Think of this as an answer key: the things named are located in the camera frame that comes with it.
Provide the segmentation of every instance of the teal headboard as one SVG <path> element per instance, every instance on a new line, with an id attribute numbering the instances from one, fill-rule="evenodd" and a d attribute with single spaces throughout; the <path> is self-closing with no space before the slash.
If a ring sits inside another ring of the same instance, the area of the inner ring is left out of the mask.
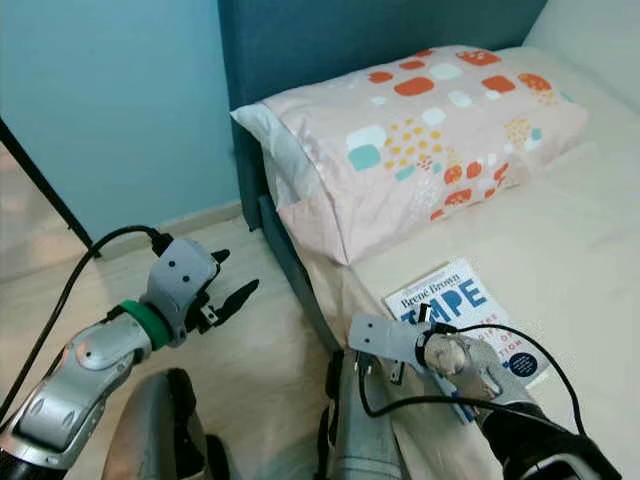
<path id="1" fill-rule="evenodd" d="M 522 44 L 546 0 L 218 0 L 231 108 L 447 44 Z M 245 218 L 267 194 L 257 142 L 234 124 Z"/>

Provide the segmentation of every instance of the black pole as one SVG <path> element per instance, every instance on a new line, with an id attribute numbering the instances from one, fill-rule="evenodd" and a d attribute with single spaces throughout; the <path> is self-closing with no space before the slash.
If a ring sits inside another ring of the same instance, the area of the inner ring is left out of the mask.
<path id="1" fill-rule="evenodd" d="M 87 248 L 90 248 L 91 245 L 93 245 L 93 241 L 87 231 L 53 187 L 51 187 L 47 179 L 44 178 L 40 169 L 33 163 L 33 160 L 31 160 L 29 154 L 22 148 L 18 139 L 13 136 L 2 117 L 0 117 L 0 141 L 4 143 L 9 153 L 16 159 L 16 162 L 18 162 L 18 165 L 24 170 L 24 173 L 27 174 L 36 187 L 38 187 L 47 200 L 49 200 L 49 203 L 53 205 L 53 208 L 55 208 L 64 221 L 67 222 L 69 228 L 73 230 Z"/>

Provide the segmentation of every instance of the green ring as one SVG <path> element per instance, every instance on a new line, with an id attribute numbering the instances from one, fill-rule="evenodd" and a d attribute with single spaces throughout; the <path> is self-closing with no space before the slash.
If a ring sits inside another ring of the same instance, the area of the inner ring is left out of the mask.
<path id="1" fill-rule="evenodd" d="M 140 324 L 146 334 L 149 335 L 153 350 L 159 350 L 169 343 L 169 340 L 171 340 L 169 330 L 167 330 L 162 319 L 160 319 L 153 310 L 134 300 L 125 300 L 120 306 L 125 312 L 130 314 Z"/>

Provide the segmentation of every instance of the blue wall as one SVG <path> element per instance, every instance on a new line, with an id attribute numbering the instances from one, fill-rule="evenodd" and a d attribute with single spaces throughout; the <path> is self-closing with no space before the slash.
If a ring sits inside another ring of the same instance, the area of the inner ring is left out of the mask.
<path id="1" fill-rule="evenodd" d="M 239 198 L 215 0 L 0 0 L 0 112 L 97 239 Z"/>

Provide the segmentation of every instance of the bed frame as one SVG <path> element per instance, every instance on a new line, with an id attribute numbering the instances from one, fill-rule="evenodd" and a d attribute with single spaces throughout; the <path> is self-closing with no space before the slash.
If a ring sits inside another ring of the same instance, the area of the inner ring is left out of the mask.
<path id="1" fill-rule="evenodd" d="M 546 0 L 218 0 L 231 109 L 438 45 L 522 44 Z M 244 217 L 262 228 L 329 352 L 340 349 L 271 200 L 258 142 L 232 125 Z"/>

